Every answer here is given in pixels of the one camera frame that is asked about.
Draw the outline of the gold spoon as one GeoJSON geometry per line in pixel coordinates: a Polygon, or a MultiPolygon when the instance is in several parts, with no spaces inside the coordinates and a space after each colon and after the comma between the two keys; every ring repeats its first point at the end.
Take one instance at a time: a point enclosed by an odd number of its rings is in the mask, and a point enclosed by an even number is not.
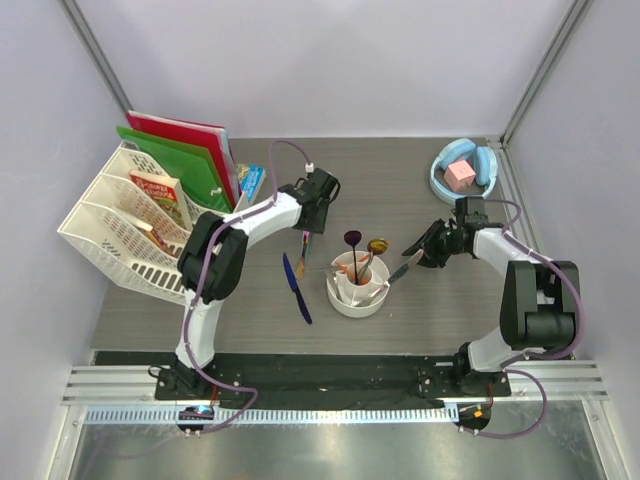
{"type": "Polygon", "coordinates": [[[374,238],[370,240],[367,244],[368,258],[364,266],[358,271],[358,284],[362,285],[364,278],[366,276],[366,272],[371,265],[373,259],[377,255],[384,254],[390,246],[390,242],[384,238],[374,238]]]}

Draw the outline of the purple metallic spoon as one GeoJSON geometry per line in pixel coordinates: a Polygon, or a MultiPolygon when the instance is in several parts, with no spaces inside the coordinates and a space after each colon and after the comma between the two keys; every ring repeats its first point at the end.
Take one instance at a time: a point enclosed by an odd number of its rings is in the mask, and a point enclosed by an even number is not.
{"type": "Polygon", "coordinates": [[[349,230],[344,236],[344,241],[347,245],[349,245],[352,249],[352,257],[353,257],[353,270],[354,270],[354,281],[356,285],[359,285],[359,274],[358,274],[358,259],[356,255],[356,248],[362,240],[362,233],[359,230],[349,230]]]}

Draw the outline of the white round divided container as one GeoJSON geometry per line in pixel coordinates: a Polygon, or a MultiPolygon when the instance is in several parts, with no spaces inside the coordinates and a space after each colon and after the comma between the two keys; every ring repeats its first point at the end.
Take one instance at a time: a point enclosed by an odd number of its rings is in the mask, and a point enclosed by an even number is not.
{"type": "MultiPolygon", "coordinates": [[[[332,267],[335,263],[341,263],[344,265],[353,265],[353,257],[351,251],[346,251],[337,257],[330,263],[332,267]]],[[[368,297],[372,292],[376,291],[379,287],[381,287],[384,282],[390,276],[389,269],[387,265],[378,257],[376,257],[368,269],[372,271],[371,281],[366,285],[354,285],[349,282],[346,276],[342,273],[338,273],[333,267],[332,269],[335,271],[336,281],[342,296],[342,300],[338,301],[332,291],[332,288],[327,280],[326,274],[326,288],[327,288],[327,296],[331,305],[338,311],[340,314],[354,318],[361,319],[366,318],[374,313],[376,313],[381,306],[383,305],[386,296],[389,293],[389,290],[379,296],[376,300],[374,300],[368,306],[359,306],[359,303],[368,297]]]]}

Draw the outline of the blue metallic knife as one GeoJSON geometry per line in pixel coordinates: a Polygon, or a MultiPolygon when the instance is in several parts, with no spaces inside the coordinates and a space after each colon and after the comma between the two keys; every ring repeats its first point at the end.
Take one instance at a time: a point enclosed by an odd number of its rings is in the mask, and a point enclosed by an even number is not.
{"type": "Polygon", "coordinates": [[[282,254],[282,263],[283,263],[283,268],[284,268],[284,272],[285,272],[285,276],[286,276],[289,288],[291,289],[291,291],[295,296],[299,311],[302,317],[304,318],[305,322],[308,325],[312,325],[313,320],[312,320],[311,314],[308,310],[304,297],[301,293],[295,273],[292,269],[291,263],[286,253],[282,254]]]}

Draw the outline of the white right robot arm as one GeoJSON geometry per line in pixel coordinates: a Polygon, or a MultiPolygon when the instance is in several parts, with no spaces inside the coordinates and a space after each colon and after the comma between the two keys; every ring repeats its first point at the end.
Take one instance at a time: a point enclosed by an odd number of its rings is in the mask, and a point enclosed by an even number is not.
{"type": "Polygon", "coordinates": [[[498,327],[452,357],[453,386],[465,395],[496,382],[520,360],[568,357],[581,340],[585,315],[575,263],[550,259],[520,242],[507,225],[489,219],[486,203],[478,195],[455,200],[452,218],[434,221],[402,252],[416,255],[427,268],[443,268],[450,257],[469,254],[504,280],[498,327]]]}

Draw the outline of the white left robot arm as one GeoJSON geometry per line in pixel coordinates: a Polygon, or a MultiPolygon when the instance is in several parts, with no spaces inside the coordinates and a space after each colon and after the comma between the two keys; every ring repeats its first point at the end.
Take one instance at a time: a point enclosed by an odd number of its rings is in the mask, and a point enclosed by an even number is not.
{"type": "Polygon", "coordinates": [[[245,210],[197,220],[178,260],[186,306],[172,370],[187,396],[200,399],[212,389],[213,375],[205,367],[214,359],[221,308],[238,286],[247,251],[284,229],[322,234],[340,188],[335,176],[317,168],[245,210]]]}

